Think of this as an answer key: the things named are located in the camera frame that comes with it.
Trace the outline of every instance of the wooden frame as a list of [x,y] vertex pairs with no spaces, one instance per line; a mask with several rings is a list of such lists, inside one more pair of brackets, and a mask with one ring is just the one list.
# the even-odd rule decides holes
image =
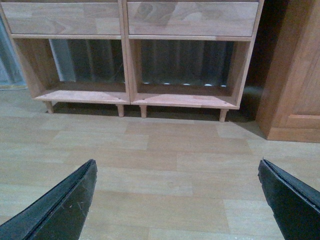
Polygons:
[[[98,32],[93,35],[88,29],[87,34],[81,32],[67,32],[67,34],[56,33],[48,34],[43,32],[43,34],[36,34],[33,31],[30,33],[12,33],[11,27],[14,26],[16,29],[19,27],[15,26],[16,22],[13,18],[11,24],[6,18],[3,6],[8,7],[12,11],[12,5],[17,5],[23,7],[28,5],[29,11],[37,10],[38,5],[44,7],[45,10],[50,12],[50,6],[54,5],[54,9],[59,8],[60,3],[67,3],[66,1],[54,1],[56,3],[36,3],[37,1],[0,1],[1,8],[0,14],[5,24],[6,30],[9,34],[13,48],[18,56],[24,79],[30,90],[32,99],[39,100],[45,103],[48,112],[53,113],[54,102],[72,102],[72,103],[97,103],[97,104],[115,104],[118,108],[119,117],[124,116],[124,105],[130,104],[129,97],[129,83],[125,81],[125,84],[120,83],[83,83],[83,82],[60,82],[57,73],[56,65],[53,59],[51,47],[49,44],[49,39],[100,39],[100,40],[118,40],[121,41],[122,45],[122,55],[125,55],[124,45],[124,23],[123,23],[123,11],[122,4],[116,0],[109,0],[109,3],[90,3],[92,1],[85,1],[88,5],[84,7],[96,7],[95,4],[103,5],[105,8],[111,6],[111,13],[115,13],[115,4],[118,5],[118,19],[119,26],[118,31],[112,28],[102,31],[103,34],[99,35]],[[123,61],[124,65],[124,76],[127,79],[128,75],[126,73],[127,67],[126,62]]]
[[[127,1],[122,2],[123,8],[127,8]],[[191,108],[221,109],[220,122],[224,122],[227,111],[239,109],[244,85],[248,73],[250,59],[256,39],[258,25],[262,13],[264,0],[258,1],[257,13],[254,21],[252,35],[248,36],[194,36],[194,35],[137,35],[129,32],[128,16],[124,18],[126,30],[127,66],[130,76],[130,101],[133,105],[139,105],[141,115],[147,116],[147,107],[144,106],[175,106]],[[227,88],[202,88],[194,91],[192,87],[180,86],[153,86],[152,92],[148,92],[142,83],[141,47],[140,40],[200,40],[200,41],[233,41],[234,51],[228,75]]]
[[[108,31],[102,30],[103,34],[97,31],[87,29],[81,32],[77,29],[71,31],[61,31],[56,33],[52,31],[42,32],[37,34],[34,31],[30,32],[11,32],[11,27],[14,26],[16,15],[11,15],[10,21],[6,19],[6,14],[2,7],[0,7],[0,14],[3,18],[7,32],[9,33],[10,40],[18,55],[19,61],[22,66],[24,77],[31,92],[31,96],[35,100],[45,102],[48,112],[52,113],[52,101],[57,102],[80,102],[80,103],[100,103],[100,104],[115,104],[118,107],[119,116],[124,115],[123,105],[139,105],[141,108],[141,116],[147,116],[147,106],[177,106],[177,107],[191,107],[191,108],[215,108],[221,109],[220,121],[224,122],[227,111],[230,109],[239,109],[240,102],[243,94],[244,84],[247,77],[249,63],[256,39],[259,20],[264,4],[264,0],[183,0],[172,3],[171,1],[163,0],[54,0],[46,3],[39,0],[0,0],[2,6],[10,7],[11,5],[21,6],[28,5],[29,11],[35,11],[34,7],[46,7],[46,11],[50,11],[50,6],[59,8],[59,4],[77,4],[79,8],[83,6],[112,6],[118,3],[118,19],[119,19],[119,34],[113,28]],[[160,5],[160,9],[166,11],[173,6],[180,6],[179,11],[175,12],[172,16],[177,23],[182,23],[180,15],[183,14],[184,7],[191,8],[193,5],[198,6],[195,13],[209,16],[210,24],[218,26],[217,31],[210,31],[207,34],[208,24],[197,18],[202,25],[200,31],[196,31],[192,25],[192,18],[188,20],[188,28],[184,29],[183,34],[174,35],[172,27],[168,25],[167,30],[162,31],[158,27],[156,32],[152,32],[150,27],[147,31],[140,31],[138,28],[133,28],[135,18],[133,18],[132,8],[128,11],[129,6],[139,8],[139,4]],[[238,15],[232,16],[237,18],[238,22],[228,22],[230,11],[237,6],[247,11],[248,14],[243,12],[237,13]],[[216,10],[225,9],[225,13],[217,18],[213,14]],[[102,11],[103,17],[110,18],[114,15]],[[146,18],[139,19],[139,26],[145,24],[156,24],[157,20]],[[234,30],[225,29],[226,26],[232,25]],[[119,84],[83,84],[73,82],[59,82],[57,70],[51,56],[51,50],[48,39],[112,39],[121,40],[124,78],[125,85]],[[231,56],[231,64],[227,79],[227,87],[207,87],[197,88],[191,86],[145,86],[142,83],[142,55],[141,55],[141,40],[197,40],[197,41],[232,41],[234,42],[233,54]]]

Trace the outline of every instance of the wood grain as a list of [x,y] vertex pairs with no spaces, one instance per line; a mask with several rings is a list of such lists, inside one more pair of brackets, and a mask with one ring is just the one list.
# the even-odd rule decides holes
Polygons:
[[255,122],[220,124],[218,111],[141,119],[138,107],[123,118],[44,108],[28,90],[0,91],[0,224],[90,158],[99,189],[81,240],[283,240],[261,198],[262,157],[320,189],[320,144],[268,141]]
[[288,4],[256,117],[267,139],[320,142],[319,10]]
[[250,37],[257,2],[128,2],[129,34]]
[[2,2],[12,34],[120,35],[118,3]]

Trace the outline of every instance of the wooden panel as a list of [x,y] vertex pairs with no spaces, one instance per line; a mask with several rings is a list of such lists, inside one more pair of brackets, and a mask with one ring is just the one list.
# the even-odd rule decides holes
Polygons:
[[310,65],[307,79],[303,83],[293,113],[296,115],[314,115],[320,117],[320,45]]
[[118,3],[2,2],[13,34],[120,35]]
[[208,109],[239,109],[231,97],[138,93],[132,105],[175,106]]
[[319,115],[290,115],[286,122],[288,128],[320,129]]
[[272,127],[268,140],[320,143],[320,129]]
[[14,39],[13,46],[33,98],[59,82],[49,40]]
[[129,34],[250,37],[257,2],[128,2]]
[[89,104],[129,104],[124,84],[60,82],[34,98],[39,101],[57,101]]

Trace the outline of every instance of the wooden shelf unit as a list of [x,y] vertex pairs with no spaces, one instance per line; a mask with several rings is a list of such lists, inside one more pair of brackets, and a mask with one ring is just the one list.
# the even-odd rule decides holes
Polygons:
[[[0,13],[35,100],[239,109],[264,0],[0,0]],[[125,84],[60,82],[48,39],[121,40]],[[147,41],[233,42],[226,84],[143,81]]]
[[[60,81],[49,39],[122,41],[122,4],[117,0],[2,0],[1,17],[32,99],[53,113],[54,102],[115,104],[124,116],[129,83]],[[126,62],[123,61],[127,79]]]

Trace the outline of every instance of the open shelf compartment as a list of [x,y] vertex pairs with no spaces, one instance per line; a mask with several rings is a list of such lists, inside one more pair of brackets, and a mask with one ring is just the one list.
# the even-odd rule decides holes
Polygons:
[[129,40],[131,104],[239,109],[250,42]]
[[[67,40],[65,44],[71,45],[75,44],[75,41],[77,44],[86,41],[84,44],[87,44],[87,51],[92,51],[72,60],[59,57],[59,44],[62,44],[63,40],[54,41],[60,42],[37,38],[13,39],[34,100],[44,101],[49,112],[52,111],[51,101],[116,104],[121,105],[121,109],[123,105],[130,104],[120,40],[92,40],[96,44],[104,45],[106,52],[103,54],[109,55],[106,58],[94,52],[96,50],[90,46],[91,40]],[[79,53],[75,51],[67,56],[74,57],[73,54]],[[94,63],[98,60],[102,61],[100,66]],[[68,64],[73,65],[69,72],[66,70]]]

